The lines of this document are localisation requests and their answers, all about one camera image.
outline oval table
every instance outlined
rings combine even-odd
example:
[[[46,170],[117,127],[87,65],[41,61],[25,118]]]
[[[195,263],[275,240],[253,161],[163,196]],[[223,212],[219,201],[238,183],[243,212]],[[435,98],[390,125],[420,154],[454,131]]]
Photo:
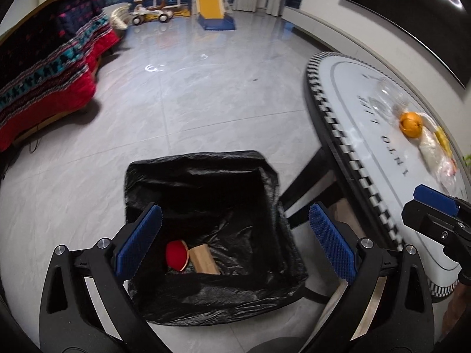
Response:
[[[384,77],[339,53],[318,53],[310,59],[305,100],[322,147],[280,199],[289,208],[333,170],[336,182],[293,214],[291,227],[306,222],[312,203],[322,201],[328,207],[345,197],[365,234],[381,247],[417,247],[432,299],[441,301],[453,292],[460,267],[443,254],[442,245],[405,226],[401,212],[419,184],[447,192],[428,172],[417,145],[371,107],[368,96]],[[427,112],[416,98],[410,96],[410,101],[409,111]],[[455,196],[468,200],[463,175],[456,174]]]

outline blue gripper pad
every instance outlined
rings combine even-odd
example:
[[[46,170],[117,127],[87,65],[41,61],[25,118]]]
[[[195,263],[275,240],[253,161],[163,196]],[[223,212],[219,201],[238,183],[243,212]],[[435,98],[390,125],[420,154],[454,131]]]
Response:
[[[355,255],[319,204],[309,209],[309,224],[337,276],[352,284],[356,277]]]
[[[116,256],[116,277],[130,280],[139,268],[162,225],[162,210],[154,205],[137,225]]]
[[[435,208],[450,217],[458,215],[459,208],[451,197],[430,187],[424,186],[423,184],[415,187],[414,199],[429,207]]]

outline red fringe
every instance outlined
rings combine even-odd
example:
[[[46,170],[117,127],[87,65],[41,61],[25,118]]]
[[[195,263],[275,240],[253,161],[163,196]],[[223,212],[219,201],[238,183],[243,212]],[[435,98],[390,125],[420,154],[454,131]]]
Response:
[[[89,70],[85,74],[67,89],[47,95],[9,119],[0,128],[0,151],[5,151],[20,133],[33,128],[43,120],[64,111],[78,110],[90,102],[96,91],[91,72],[97,66],[98,57],[118,41],[119,38],[113,31],[99,38],[86,57]]]

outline white tabletop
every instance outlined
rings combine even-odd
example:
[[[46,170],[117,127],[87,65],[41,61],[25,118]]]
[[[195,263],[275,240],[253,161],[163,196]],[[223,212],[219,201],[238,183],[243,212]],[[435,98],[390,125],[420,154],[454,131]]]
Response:
[[[442,245],[405,226],[401,212],[419,184],[448,192],[427,170],[417,142],[371,107],[368,97],[384,77],[361,61],[331,52],[315,55],[307,69],[308,83],[324,120],[341,140],[339,152],[348,155],[350,167],[359,173],[359,183],[369,191],[371,205],[380,213],[398,249],[405,244],[417,247],[432,282],[432,294],[440,296],[453,290],[460,267],[443,254]],[[409,111],[426,111],[412,96],[410,101]],[[456,188],[454,194],[468,200],[460,171]]]

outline television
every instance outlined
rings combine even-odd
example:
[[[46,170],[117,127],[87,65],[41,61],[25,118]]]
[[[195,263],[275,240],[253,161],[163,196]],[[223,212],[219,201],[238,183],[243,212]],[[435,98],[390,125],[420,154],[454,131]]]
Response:
[[[466,87],[471,77],[469,0],[348,1],[380,15],[409,34]]]

